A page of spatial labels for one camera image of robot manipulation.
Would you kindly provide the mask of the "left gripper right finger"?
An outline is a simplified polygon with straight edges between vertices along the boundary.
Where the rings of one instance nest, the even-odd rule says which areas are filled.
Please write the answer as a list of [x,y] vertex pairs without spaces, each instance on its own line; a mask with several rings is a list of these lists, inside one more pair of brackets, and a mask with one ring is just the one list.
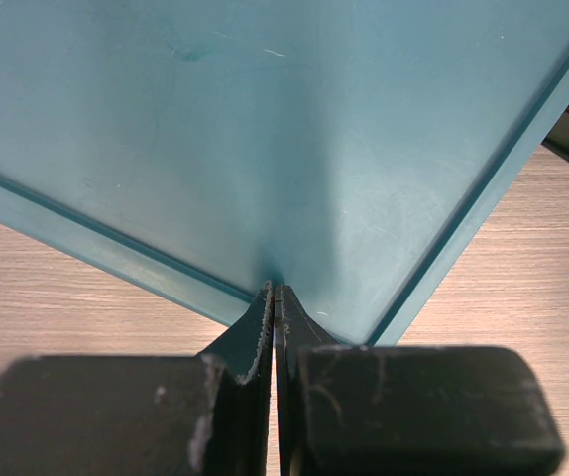
[[274,297],[284,475],[551,475],[565,444],[526,361],[499,346],[347,346]]

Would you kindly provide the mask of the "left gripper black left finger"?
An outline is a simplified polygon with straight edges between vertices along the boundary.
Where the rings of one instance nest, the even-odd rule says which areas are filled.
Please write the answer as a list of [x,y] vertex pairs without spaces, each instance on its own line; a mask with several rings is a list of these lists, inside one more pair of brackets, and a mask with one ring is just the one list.
[[274,288],[185,355],[33,355],[0,370],[0,475],[262,475]]

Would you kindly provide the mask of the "teal drawer organizer box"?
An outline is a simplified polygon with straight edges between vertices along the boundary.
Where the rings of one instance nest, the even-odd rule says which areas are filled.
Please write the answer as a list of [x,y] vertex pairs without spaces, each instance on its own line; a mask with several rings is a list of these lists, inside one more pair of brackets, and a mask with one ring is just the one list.
[[391,345],[569,104],[569,1],[0,1],[0,223]]

